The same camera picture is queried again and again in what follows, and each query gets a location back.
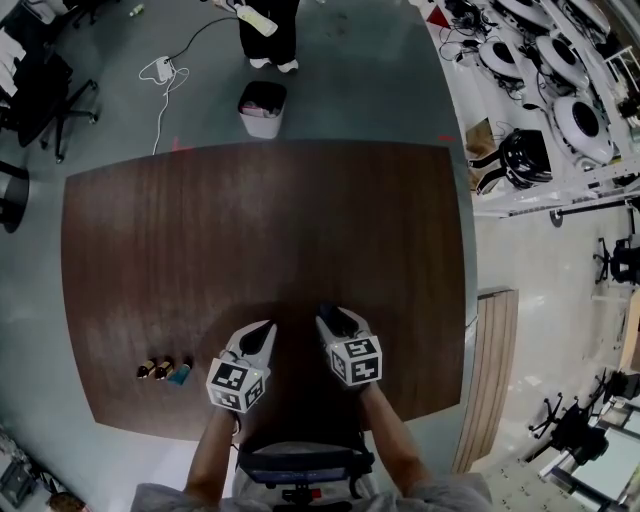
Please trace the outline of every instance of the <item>gray shirt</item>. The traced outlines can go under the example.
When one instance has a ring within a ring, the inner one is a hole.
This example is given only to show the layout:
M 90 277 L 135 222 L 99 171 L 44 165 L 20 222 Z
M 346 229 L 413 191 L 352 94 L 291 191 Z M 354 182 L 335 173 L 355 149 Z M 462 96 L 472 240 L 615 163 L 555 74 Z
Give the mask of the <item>gray shirt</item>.
M 260 452 L 304 453 L 331 449 L 311 443 L 280 443 Z M 480 475 L 466 474 L 418 482 L 405 497 L 393 492 L 379 493 L 375 481 L 365 475 L 356 483 L 362 499 L 353 499 L 347 482 L 312 484 L 322 498 L 313 505 L 336 501 L 351 502 L 353 512 L 490 512 L 491 495 Z M 239 469 L 233 482 L 232 498 L 222 499 L 217 507 L 204 505 L 181 491 L 156 484 L 141 484 L 131 506 L 131 512 L 270 512 L 274 505 L 286 504 L 282 491 L 292 486 L 267 489 L 253 482 Z

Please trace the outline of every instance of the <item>person's arm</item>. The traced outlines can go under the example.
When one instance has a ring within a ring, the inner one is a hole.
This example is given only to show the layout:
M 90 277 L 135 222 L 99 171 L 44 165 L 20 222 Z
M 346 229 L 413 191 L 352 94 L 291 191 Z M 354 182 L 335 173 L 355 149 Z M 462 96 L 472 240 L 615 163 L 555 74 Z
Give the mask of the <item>person's arm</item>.
M 193 456 L 185 494 L 217 505 L 222 498 L 229 465 L 229 450 L 235 418 L 228 410 L 216 407 Z
M 362 411 L 371 428 L 380 460 L 403 496 L 431 475 L 420 460 L 407 426 L 374 382 L 360 394 Z

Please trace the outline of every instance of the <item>small bottle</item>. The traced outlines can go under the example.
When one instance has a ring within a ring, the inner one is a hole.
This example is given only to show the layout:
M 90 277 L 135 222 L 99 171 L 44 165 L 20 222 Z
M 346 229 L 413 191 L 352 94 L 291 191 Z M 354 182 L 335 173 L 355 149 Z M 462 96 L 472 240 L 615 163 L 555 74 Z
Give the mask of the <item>small bottle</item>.
M 146 379 L 156 371 L 156 360 L 148 359 L 142 365 L 138 367 L 137 377 L 139 379 Z
M 169 377 L 168 379 L 169 382 L 173 382 L 178 386 L 182 386 L 182 384 L 184 384 L 185 379 L 189 375 L 189 372 L 191 371 L 192 367 L 193 367 L 193 360 L 190 357 L 185 358 L 184 362 L 182 363 L 182 366 L 178 368 L 175 372 L 173 372 L 173 375 L 171 377 Z
M 166 379 L 173 373 L 173 359 L 165 357 L 162 364 L 156 370 L 156 380 Z
M 138 4 L 129 13 L 129 16 L 133 18 L 134 16 L 137 16 L 138 14 L 140 14 L 142 11 L 144 11 L 144 4 Z

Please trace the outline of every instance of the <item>white cable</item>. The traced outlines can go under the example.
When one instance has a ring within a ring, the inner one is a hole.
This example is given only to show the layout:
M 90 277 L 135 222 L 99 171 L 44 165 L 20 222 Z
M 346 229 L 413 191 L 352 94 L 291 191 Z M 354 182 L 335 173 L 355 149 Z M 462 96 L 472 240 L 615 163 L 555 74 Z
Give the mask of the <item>white cable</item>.
M 167 107 L 169 106 L 169 93 L 171 93 L 172 91 L 175 91 L 178 87 L 180 87 L 183 83 L 185 83 L 187 81 L 187 78 L 189 78 L 189 69 L 188 68 L 180 68 L 180 69 L 176 69 L 175 67 L 173 67 L 173 62 L 169 61 L 169 66 L 171 66 L 171 71 L 172 71 L 172 75 L 171 78 L 163 81 L 163 82 L 158 82 L 154 77 L 150 76 L 150 77 L 143 77 L 142 73 L 148 69 L 149 67 L 153 66 L 156 62 L 158 62 L 160 59 L 165 59 L 166 57 L 159 57 L 156 60 L 154 60 L 153 62 L 151 62 L 150 64 L 147 64 L 144 68 L 142 68 L 140 70 L 140 73 L 138 73 L 138 78 L 140 80 L 153 80 L 153 82 L 156 85 L 164 85 L 167 82 L 169 83 L 169 85 L 167 86 L 167 90 L 164 92 L 163 96 L 165 96 L 166 101 L 164 104 L 164 107 L 162 107 L 162 110 L 160 111 L 160 114 L 158 114 L 158 135 L 156 136 L 156 141 L 153 144 L 153 155 L 156 154 L 156 150 L 158 149 L 158 142 L 160 141 L 160 132 L 162 131 L 162 114 L 164 114 L 164 111 L 167 110 Z M 182 80 L 182 82 L 180 82 L 178 85 L 176 85 L 175 87 L 173 86 L 173 83 L 176 81 L 176 77 L 178 75 L 182 75 L 184 76 L 184 79 Z

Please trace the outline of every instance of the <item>gray floor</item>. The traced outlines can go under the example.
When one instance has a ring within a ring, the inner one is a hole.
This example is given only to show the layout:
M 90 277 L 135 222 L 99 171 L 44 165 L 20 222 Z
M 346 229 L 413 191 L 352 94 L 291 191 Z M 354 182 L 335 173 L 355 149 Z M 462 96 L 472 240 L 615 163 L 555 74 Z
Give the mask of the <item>gray floor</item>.
M 142 436 L 96 424 L 69 342 L 60 275 L 62 192 L 66 176 L 151 153 L 164 87 L 138 72 L 181 50 L 208 20 L 210 3 L 153 0 L 129 18 L 138 0 L 109 4 L 93 27 L 69 30 L 58 52 L 74 68 L 74 84 L 93 78 L 100 121 L 67 127 L 66 160 L 54 163 L 38 145 L 22 149 L 0 133 L 0 159 L 29 168 L 32 193 L 23 225 L 0 233 L 0 417 L 97 512 L 128 509 L 135 485 L 184 482 L 195 443 Z M 242 55 L 236 22 L 205 30 L 176 59 L 191 75 L 171 96 L 159 152 L 249 140 L 235 107 L 252 79 L 289 90 L 281 137 L 393 140 L 449 146 L 460 197 L 465 251 L 467 324 L 475 317 L 476 262 L 464 153 L 436 51 L 417 9 L 405 1 L 303 0 L 298 16 L 301 70 L 285 77 L 256 71 Z M 453 142 L 441 141 L 451 136 Z M 462 404 L 472 344 L 465 352 Z M 460 435 L 464 406 L 410 422 L 428 465 L 446 472 Z M 383 472 L 380 480 L 384 484 Z

